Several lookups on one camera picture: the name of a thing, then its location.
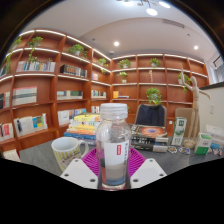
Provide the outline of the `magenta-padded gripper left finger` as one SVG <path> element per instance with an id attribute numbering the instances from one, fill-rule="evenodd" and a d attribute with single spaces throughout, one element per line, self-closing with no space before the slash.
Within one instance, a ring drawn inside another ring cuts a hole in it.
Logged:
<path id="1" fill-rule="evenodd" d="M 73 159 L 61 174 L 61 178 L 84 188 L 97 189 L 99 173 L 96 149 L 92 149 L 81 159 Z"/>

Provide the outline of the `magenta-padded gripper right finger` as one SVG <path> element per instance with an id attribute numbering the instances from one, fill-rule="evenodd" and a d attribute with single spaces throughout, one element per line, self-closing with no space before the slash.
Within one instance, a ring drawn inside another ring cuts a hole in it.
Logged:
<path id="1" fill-rule="evenodd" d="M 131 148 L 128 160 L 130 188 L 140 188 L 166 176 L 155 159 L 146 159 L 140 152 Z"/>

